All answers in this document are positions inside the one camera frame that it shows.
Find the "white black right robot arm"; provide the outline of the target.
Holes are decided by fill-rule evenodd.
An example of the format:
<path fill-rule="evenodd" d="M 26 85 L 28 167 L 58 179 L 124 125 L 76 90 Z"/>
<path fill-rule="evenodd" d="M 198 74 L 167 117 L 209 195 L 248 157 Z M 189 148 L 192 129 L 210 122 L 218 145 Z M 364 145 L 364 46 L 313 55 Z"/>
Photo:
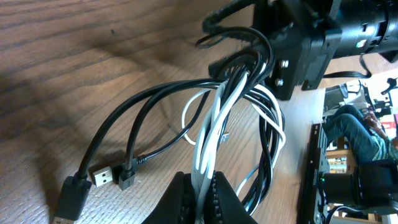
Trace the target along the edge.
<path fill-rule="evenodd" d="M 379 53 L 397 61 L 397 1 L 233 1 L 202 28 L 252 42 L 269 66 L 265 83 L 280 100 L 297 85 L 316 89 L 333 59 Z"/>

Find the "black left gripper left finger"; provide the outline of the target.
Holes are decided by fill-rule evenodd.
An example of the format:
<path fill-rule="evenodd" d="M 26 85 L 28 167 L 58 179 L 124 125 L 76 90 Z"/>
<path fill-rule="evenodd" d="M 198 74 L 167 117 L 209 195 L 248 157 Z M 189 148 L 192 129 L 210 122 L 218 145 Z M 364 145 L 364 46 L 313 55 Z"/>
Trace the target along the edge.
<path fill-rule="evenodd" d="M 191 175 L 177 172 L 142 224 L 194 224 L 195 207 Z"/>

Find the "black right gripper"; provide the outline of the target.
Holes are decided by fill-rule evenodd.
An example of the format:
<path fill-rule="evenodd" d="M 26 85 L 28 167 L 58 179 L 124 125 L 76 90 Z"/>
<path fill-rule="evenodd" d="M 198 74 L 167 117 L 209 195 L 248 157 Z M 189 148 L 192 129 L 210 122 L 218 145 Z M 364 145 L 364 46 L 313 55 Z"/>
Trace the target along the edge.
<path fill-rule="evenodd" d="M 211 12 L 202 22 L 204 33 L 226 27 L 219 23 L 252 4 L 252 27 L 270 41 L 275 67 L 266 81 L 276 98 L 289 100 L 297 85 L 303 90 L 318 88 L 333 58 L 342 30 L 326 11 L 332 1 L 234 0 Z"/>

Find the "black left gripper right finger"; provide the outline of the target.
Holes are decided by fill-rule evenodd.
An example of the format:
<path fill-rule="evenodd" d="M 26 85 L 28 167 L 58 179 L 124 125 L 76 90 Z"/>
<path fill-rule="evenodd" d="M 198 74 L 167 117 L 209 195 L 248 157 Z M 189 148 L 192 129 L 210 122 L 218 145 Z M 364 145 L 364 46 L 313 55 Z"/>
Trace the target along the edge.
<path fill-rule="evenodd" d="M 211 179 L 203 215 L 205 224 L 257 224 L 220 171 L 215 172 Z"/>

